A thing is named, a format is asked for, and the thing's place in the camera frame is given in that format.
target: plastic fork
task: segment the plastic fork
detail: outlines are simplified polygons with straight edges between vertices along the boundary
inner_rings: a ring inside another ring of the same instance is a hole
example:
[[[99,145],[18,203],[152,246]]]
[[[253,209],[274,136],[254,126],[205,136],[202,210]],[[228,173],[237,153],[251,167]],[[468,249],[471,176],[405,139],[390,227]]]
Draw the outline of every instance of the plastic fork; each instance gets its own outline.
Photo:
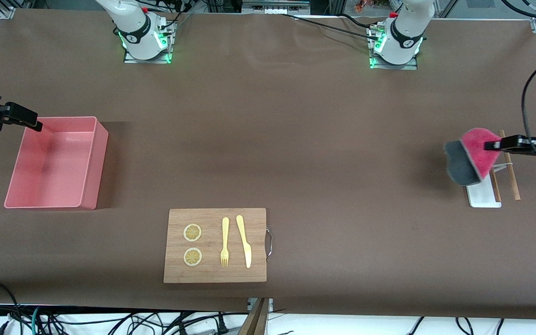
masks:
[[[229,218],[223,218],[223,250],[221,250],[221,265],[229,266],[229,250],[227,250],[227,238],[229,237]]]

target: lemon slice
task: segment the lemon slice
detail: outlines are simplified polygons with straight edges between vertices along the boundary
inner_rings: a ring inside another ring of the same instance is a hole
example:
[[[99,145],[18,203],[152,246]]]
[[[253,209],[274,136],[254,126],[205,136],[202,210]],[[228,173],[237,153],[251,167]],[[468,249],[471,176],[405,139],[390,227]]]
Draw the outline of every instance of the lemon slice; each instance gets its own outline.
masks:
[[[198,248],[189,248],[183,254],[183,261],[190,267],[195,267],[202,261],[202,252]]]
[[[195,223],[187,225],[187,227],[185,227],[183,230],[183,237],[185,237],[187,241],[197,241],[200,236],[202,236],[202,228]]]

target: wooden cutting board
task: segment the wooden cutting board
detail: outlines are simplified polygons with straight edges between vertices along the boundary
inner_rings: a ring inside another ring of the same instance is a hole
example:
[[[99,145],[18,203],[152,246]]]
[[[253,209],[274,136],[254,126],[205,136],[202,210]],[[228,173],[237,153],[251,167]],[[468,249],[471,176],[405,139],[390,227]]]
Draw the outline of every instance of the wooden cutting board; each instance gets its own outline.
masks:
[[[251,267],[245,266],[241,235],[235,220],[242,215],[245,237],[251,245]],[[223,248],[222,221],[229,218],[229,265],[221,266]],[[187,241],[183,231],[190,223],[199,225],[202,233]],[[168,213],[167,249],[164,259],[164,282],[264,282],[266,281],[266,209],[265,208],[198,208],[171,209]],[[202,259],[193,267],[185,264],[184,253],[198,248]]]

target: metal handle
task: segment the metal handle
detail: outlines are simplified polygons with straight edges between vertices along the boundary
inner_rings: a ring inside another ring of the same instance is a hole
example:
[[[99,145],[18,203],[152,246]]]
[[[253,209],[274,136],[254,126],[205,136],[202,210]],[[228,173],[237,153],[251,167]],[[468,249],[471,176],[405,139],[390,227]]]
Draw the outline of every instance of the metal handle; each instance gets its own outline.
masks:
[[[266,233],[268,233],[268,236],[270,237],[270,242],[268,242],[270,244],[270,250],[268,250],[268,254],[266,254],[266,259],[268,260],[268,257],[272,255],[272,233],[270,232],[268,226],[266,226]]]

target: sponge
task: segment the sponge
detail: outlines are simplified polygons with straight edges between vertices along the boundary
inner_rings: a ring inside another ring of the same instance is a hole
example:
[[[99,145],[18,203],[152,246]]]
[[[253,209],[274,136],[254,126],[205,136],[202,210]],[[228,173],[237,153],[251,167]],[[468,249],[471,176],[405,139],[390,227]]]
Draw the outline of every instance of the sponge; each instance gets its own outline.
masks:
[[[489,129],[473,128],[460,140],[444,144],[448,176],[463,186],[483,181],[500,155],[500,151],[485,150],[485,142],[501,139]]]

